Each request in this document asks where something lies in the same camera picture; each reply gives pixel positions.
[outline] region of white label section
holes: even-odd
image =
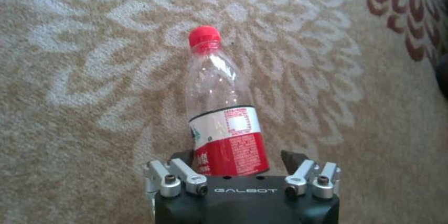
[[[189,128],[197,150],[211,141],[259,132],[255,109],[237,107],[205,114],[189,122]]]

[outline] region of plastic bottle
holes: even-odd
[[[222,51],[214,27],[195,28],[187,39],[185,102],[199,173],[263,172],[269,165],[247,82]]]

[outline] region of bottle neck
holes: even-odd
[[[190,48],[190,51],[195,56],[206,56],[207,54],[217,52],[219,49],[221,42],[218,40],[210,40],[194,45]]]

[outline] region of screw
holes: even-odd
[[[175,176],[171,174],[165,175],[165,184],[169,185],[175,181]]]
[[[197,193],[197,195],[203,196],[207,193],[207,186],[206,185],[199,185],[195,188],[195,193]]]
[[[329,183],[327,177],[323,175],[319,175],[317,177],[317,184],[319,184],[321,186],[327,186],[327,183]]]
[[[287,198],[295,198],[297,196],[297,190],[293,186],[286,186],[285,188],[285,194]]]

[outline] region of beige carpet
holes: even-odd
[[[342,167],[341,223],[448,223],[441,0],[0,0],[0,223],[147,223],[190,148],[187,31],[218,27],[278,152]]]

